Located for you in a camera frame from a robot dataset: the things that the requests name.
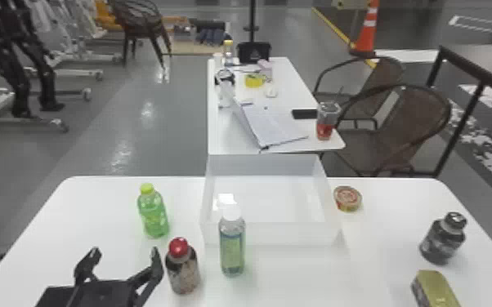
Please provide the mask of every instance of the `phone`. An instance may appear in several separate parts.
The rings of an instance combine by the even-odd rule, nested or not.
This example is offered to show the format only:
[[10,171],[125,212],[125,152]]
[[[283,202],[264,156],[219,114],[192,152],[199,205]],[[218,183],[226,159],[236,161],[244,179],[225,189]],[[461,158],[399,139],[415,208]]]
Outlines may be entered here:
[[316,109],[293,109],[293,119],[314,119],[316,118]]

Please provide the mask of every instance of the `black metal table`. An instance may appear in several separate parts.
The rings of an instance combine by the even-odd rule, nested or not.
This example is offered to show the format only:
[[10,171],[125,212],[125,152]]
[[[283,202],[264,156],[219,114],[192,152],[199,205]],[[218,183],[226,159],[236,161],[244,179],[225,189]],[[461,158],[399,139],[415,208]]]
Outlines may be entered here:
[[479,84],[476,87],[471,100],[469,100],[469,104],[467,105],[452,138],[450,138],[444,153],[432,173],[434,177],[440,175],[446,160],[448,160],[448,157],[452,153],[452,149],[458,142],[459,135],[473,113],[476,103],[479,101],[485,87],[492,87],[492,45],[440,46],[439,54],[436,57],[429,78],[427,79],[428,87],[432,87],[435,84],[436,75],[439,73],[443,60],[448,60],[452,65],[469,73],[474,78],[477,78]]

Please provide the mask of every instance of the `paper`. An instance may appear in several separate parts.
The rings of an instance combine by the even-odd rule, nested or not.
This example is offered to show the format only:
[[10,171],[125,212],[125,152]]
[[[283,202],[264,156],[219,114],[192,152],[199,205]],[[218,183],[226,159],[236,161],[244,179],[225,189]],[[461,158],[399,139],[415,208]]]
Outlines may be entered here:
[[241,105],[245,119],[261,148],[307,138],[291,117],[261,105]]

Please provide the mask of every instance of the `dark can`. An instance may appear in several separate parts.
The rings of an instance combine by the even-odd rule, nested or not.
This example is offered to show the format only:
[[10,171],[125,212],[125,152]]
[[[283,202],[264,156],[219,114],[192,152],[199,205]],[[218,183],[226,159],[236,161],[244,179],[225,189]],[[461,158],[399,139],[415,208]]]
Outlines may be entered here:
[[166,255],[166,270],[172,290],[177,294],[192,292],[200,284],[196,251],[185,238],[174,238]]
[[435,220],[419,244],[423,257],[436,265],[445,264],[465,241],[466,224],[466,218],[457,212],[448,212],[444,219]]

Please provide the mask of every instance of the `yellow bottle cap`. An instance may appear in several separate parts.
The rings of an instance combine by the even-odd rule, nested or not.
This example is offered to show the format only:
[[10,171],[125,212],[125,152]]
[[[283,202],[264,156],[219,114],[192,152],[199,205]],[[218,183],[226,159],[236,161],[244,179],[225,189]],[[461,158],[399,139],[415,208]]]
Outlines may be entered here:
[[140,187],[141,194],[151,194],[154,191],[153,184],[143,184]]

